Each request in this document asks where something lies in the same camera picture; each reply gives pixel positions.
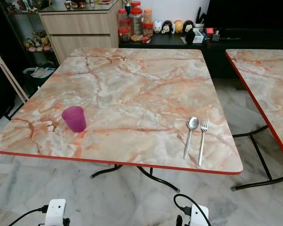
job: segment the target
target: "black cable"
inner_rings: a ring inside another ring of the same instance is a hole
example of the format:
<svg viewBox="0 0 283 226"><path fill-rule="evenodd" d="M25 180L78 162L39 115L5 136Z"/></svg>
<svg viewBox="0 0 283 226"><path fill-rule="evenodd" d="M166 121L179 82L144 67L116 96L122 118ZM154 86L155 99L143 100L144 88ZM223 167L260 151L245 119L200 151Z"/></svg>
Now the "black cable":
<svg viewBox="0 0 283 226"><path fill-rule="evenodd" d="M184 198L187 198L187 199L190 200L192 203L194 203L195 206L196 206L196 207L199 209L199 211L202 213L202 215L203 215L203 217L205 218L205 220L206 220L208 226L212 226L211 223L209 222L207 216L204 214L204 212L203 212L202 209L200 208L200 206L199 206L192 198L190 198L189 196L187 196L187 195L185 195L185 194L176 194L176 195L174 196L174 198L173 198L173 201L174 201L175 205L176 205L180 210L182 210L185 214L187 214L187 213L186 213L187 208L190 209L190 211L191 211L191 208L190 208L190 207L181 207L181 206L179 206L179 205L177 204L177 202L176 202L176 197L178 197L178 196L182 196L182 197L184 197Z"/></svg>
<svg viewBox="0 0 283 226"><path fill-rule="evenodd" d="M23 214L22 216L20 216L17 220L15 220L13 223L11 223L9 226L12 226L14 225L16 222L18 222L20 219L22 219L23 217L25 217L26 215L30 214L30 213L33 213L33 212L37 212L37 211L40 211L42 213L46 213L47 212L47 209L48 209L48 205L45 205L45 206L42 206L41 208L38 208L38 209L35 209L35 210L31 210L25 214Z"/></svg>

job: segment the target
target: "television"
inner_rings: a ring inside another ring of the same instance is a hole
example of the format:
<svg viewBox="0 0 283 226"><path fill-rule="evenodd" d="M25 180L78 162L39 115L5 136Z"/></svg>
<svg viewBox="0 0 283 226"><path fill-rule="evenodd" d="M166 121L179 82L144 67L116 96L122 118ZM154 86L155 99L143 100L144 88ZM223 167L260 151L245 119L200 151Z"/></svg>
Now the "television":
<svg viewBox="0 0 283 226"><path fill-rule="evenodd" d="M283 0L210 0L205 27L224 37L283 39Z"/></svg>

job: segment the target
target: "wooden cabinet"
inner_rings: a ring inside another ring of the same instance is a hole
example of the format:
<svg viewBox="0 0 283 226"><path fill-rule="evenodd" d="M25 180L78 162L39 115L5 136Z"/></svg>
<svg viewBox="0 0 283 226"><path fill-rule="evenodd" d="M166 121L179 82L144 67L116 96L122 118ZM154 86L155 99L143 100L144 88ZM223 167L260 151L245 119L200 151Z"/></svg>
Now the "wooden cabinet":
<svg viewBox="0 0 283 226"><path fill-rule="evenodd" d="M53 5L39 15L60 64L76 48L118 47L117 11L122 0L114 0L108 10L55 11L59 7L64 5Z"/></svg>

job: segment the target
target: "red table edge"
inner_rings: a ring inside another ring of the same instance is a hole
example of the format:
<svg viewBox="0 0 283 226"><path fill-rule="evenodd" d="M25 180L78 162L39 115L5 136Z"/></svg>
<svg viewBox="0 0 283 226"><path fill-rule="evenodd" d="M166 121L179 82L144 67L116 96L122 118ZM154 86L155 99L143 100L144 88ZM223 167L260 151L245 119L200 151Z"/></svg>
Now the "red table edge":
<svg viewBox="0 0 283 226"><path fill-rule="evenodd" d="M24 154L24 153L14 153L14 152L5 152L0 151L0 154L16 155L16 156L25 156L25 157L36 157L36 158L45 158L45 159L59 159L59 160L69 160L69 161L87 161L87 162L96 162L96 163L106 163L106 164L117 164L117 165L127 165L127 166L141 166L141 167L150 167L150 168L161 168L169 170L181 170L181 171L194 171L201 173L213 173L213 174L223 174L223 175L238 175L242 173L243 169L238 172L226 172L226 171L215 171L215 170L205 170L205 169L190 169L190 168L181 168L173 166L160 166L160 165L151 165L143 163L131 163L131 162L121 162L121 161L106 161L106 160L97 160L97 159L78 159L70 157L59 157L59 156L49 156L49 155L40 155L40 154Z"/></svg>
<svg viewBox="0 0 283 226"><path fill-rule="evenodd" d="M258 108L260 114L262 115L264 121L266 122L266 124L268 125L268 128L270 129L270 131L272 132L274 138L276 139L280 149L283 152L283 143L281 142L280 138L278 137L275 129L273 128L272 124L270 123L270 121L268 120L267 116L265 115L264 111L262 110L262 108L260 107L258 101L256 100L256 98L254 97L254 95L252 94L250 88L248 87L248 85L246 84L245 80L243 79L242 75L240 74L239 70L237 69L237 67L235 66L235 64L233 63L233 60L231 59L231 57L228 55L228 53L225 51L225 55L227 56L227 58L230 60L231 65L233 66L234 70L236 71L237 75L239 76L240 80L242 81L243 85L245 86L247 92L249 93L251 99L253 100L253 102L255 103L256 107Z"/></svg>

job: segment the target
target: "marble floor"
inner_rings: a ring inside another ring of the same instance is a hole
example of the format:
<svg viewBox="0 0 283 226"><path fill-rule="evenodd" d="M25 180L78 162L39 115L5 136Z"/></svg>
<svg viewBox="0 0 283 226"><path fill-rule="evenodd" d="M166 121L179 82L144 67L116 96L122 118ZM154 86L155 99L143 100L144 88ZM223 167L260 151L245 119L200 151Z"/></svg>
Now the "marble floor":
<svg viewBox="0 0 283 226"><path fill-rule="evenodd" d="M250 96L238 80L213 81L231 132L243 133L264 125ZM0 129L6 124L0 120ZM255 136L273 177L283 176L283 155L269 130ZM209 208L214 226L283 226L283 182L232 192L230 187L266 180L251 141L236 138L244 166L238 176L167 169L153 174L181 189L181 193ZM90 179L90 174L112 165L0 155L0 226L21 214L65 198L65 217L71 226L174 226L180 210L169 187L150 180L135 167ZM190 205L184 199L180 204ZM38 225L45 215L33 213L22 226Z"/></svg>

